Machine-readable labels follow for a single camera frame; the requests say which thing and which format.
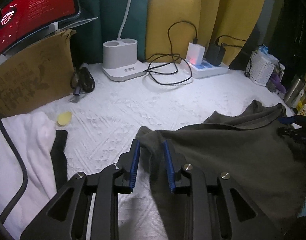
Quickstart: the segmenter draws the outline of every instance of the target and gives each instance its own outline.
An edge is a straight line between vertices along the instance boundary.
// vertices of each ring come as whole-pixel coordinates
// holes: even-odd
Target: logo on screen
[[[11,11],[9,11],[8,13],[6,13],[2,19],[1,19],[1,26],[5,26],[7,25],[12,19],[13,16],[16,14],[16,8],[12,8]]]

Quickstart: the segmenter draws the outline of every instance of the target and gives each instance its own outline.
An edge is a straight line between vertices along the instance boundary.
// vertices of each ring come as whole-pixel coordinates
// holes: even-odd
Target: purple object
[[[280,77],[276,73],[272,73],[270,81],[276,86],[276,88],[283,94],[286,93],[285,87],[280,83]]]

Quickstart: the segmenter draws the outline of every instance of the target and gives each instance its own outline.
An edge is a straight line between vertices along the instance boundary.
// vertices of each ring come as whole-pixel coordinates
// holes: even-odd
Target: yellow curtain
[[[247,39],[263,3],[264,0],[149,0],[146,58],[154,53],[170,53],[167,30],[180,20],[188,20],[196,25],[198,43],[203,46],[208,45],[211,37],[215,39],[222,34]],[[173,52],[186,57],[188,43],[194,38],[194,29],[187,24],[178,24],[170,31],[170,37]],[[231,40],[222,41],[239,45]],[[224,62],[230,64],[238,52],[238,49],[227,49]]]

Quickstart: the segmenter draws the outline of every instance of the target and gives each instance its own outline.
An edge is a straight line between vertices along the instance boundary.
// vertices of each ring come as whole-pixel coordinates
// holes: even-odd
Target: black power adapter
[[[222,63],[224,54],[223,46],[211,43],[206,51],[205,60],[213,66],[218,66]]]

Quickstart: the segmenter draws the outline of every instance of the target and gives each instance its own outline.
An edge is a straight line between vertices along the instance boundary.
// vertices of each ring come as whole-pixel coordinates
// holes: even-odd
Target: metal screw
[[[84,177],[84,175],[85,175],[85,173],[83,173],[83,172],[80,171],[80,172],[75,173],[74,177],[75,177],[76,179],[81,179],[81,178]]]
[[[193,165],[191,165],[191,164],[184,164],[184,165],[183,165],[183,168],[184,168],[184,170],[186,170],[186,171],[190,171],[190,170],[193,168]]]
[[[222,172],[222,173],[221,173],[221,178],[222,178],[222,179],[229,179],[229,178],[230,178],[230,174],[227,173],[227,172]]]
[[[114,169],[119,170],[121,168],[121,165],[118,163],[113,163]]]

